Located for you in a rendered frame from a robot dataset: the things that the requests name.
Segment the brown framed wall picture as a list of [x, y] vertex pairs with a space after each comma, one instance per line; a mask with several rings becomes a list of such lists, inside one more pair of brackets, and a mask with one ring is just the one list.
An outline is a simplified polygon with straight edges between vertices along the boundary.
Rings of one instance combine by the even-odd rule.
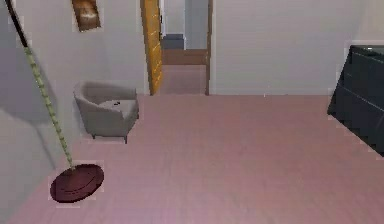
[[101, 27], [96, 0], [72, 0], [72, 6], [80, 32]]

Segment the yellow wooden room door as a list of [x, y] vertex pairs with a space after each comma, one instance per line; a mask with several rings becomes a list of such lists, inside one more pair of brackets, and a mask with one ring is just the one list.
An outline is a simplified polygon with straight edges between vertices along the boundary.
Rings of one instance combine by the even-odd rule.
[[148, 83], [155, 95], [162, 81], [162, 48], [159, 0], [140, 0]]

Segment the floor lamp with bamboo pole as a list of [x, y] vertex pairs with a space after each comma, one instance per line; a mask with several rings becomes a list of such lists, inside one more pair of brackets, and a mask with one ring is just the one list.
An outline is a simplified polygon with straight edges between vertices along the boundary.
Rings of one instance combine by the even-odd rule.
[[17, 36], [20, 39], [24, 54], [26, 55], [29, 66], [31, 67], [34, 80], [41, 94], [44, 105], [47, 109], [51, 123], [61, 145], [61, 149], [68, 163], [68, 169], [62, 171], [52, 181], [50, 185], [50, 196], [58, 203], [75, 203], [90, 197], [102, 185], [104, 181], [104, 171], [96, 164], [74, 164], [72, 155], [68, 149], [60, 122], [56, 117], [56, 111], [50, 100], [48, 91], [42, 79], [42, 74], [35, 61], [31, 48], [25, 38], [21, 28], [17, 13], [11, 0], [4, 0], [8, 14], [15, 27]]

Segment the black chest of drawers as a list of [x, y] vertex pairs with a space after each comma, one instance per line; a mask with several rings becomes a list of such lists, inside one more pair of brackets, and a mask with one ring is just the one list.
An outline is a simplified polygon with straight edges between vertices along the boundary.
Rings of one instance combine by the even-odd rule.
[[384, 45], [351, 45], [327, 114], [384, 157]]

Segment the grey blue sofa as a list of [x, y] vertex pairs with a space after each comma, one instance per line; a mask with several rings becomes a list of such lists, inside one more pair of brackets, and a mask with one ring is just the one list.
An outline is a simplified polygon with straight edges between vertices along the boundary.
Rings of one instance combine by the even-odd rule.
[[163, 49], [183, 49], [183, 34], [167, 34], [162, 38], [161, 46]]

